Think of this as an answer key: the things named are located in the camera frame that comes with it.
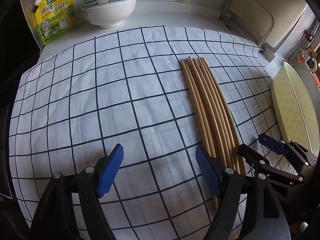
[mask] yellow seasoning bag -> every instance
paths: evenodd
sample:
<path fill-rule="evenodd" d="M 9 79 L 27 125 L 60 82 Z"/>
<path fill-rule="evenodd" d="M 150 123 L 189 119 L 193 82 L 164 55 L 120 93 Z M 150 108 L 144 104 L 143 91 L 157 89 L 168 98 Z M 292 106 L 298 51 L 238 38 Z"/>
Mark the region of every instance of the yellow seasoning bag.
<path fill-rule="evenodd" d="M 78 29 L 72 0 L 42 0 L 36 20 L 44 45 Z"/>

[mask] silver screw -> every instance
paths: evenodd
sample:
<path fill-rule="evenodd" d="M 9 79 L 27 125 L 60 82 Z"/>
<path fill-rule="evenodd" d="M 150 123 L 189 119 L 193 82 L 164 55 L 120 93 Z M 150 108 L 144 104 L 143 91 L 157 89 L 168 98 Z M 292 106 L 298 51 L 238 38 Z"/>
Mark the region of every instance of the silver screw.
<path fill-rule="evenodd" d="M 56 172 L 54 175 L 53 175 L 53 178 L 54 179 L 58 179 L 61 177 L 61 173 L 60 172 Z"/>
<path fill-rule="evenodd" d="M 258 174 L 259 179 L 266 179 L 267 177 L 263 173 Z"/>
<path fill-rule="evenodd" d="M 228 174 L 233 174 L 235 172 L 232 168 L 226 168 L 225 171 Z"/>
<path fill-rule="evenodd" d="M 92 166 L 86 167 L 85 168 L 85 172 L 86 173 L 93 173 L 94 172 L 94 167 L 92 167 Z"/>

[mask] pale yellow plastic container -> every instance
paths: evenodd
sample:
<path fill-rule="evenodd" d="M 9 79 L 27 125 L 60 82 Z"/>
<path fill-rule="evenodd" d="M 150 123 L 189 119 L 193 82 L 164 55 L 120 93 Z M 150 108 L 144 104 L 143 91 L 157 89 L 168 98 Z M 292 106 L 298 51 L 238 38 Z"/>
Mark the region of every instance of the pale yellow plastic container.
<path fill-rule="evenodd" d="M 287 62 L 276 74 L 271 93 L 283 139 L 296 141 L 318 155 L 320 142 L 315 109 L 301 78 Z"/>

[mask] tablecloth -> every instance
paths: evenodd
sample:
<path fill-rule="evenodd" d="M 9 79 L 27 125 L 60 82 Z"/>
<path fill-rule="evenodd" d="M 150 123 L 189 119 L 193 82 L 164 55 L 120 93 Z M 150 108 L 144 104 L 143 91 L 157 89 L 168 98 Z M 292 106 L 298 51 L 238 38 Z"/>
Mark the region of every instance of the tablecloth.
<path fill-rule="evenodd" d="M 201 136 L 181 58 L 204 57 L 241 142 L 293 172 L 257 142 L 280 140 L 271 79 L 251 41 L 201 28 L 152 26 L 92 37 L 25 72 L 9 135 L 12 181 L 31 225 L 52 174 L 79 173 L 116 143 L 124 160 L 102 209 L 117 239 L 202 239 L 214 216 L 195 160 Z M 248 175 L 252 168 L 247 166 Z M 234 234 L 244 215 L 242 195 Z M 80 234 L 89 239 L 73 194 Z"/>

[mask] cartoon chicken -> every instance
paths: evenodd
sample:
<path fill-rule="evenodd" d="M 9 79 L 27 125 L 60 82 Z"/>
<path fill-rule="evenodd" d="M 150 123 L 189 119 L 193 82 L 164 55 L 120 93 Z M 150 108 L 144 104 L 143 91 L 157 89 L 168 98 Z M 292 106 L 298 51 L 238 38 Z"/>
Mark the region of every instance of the cartoon chicken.
<path fill-rule="evenodd" d="M 60 17 L 60 22 L 59 26 L 61 29 L 67 28 L 70 23 L 67 22 L 68 19 L 68 12 L 66 9 L 61 10 L 61 17 Z"/>

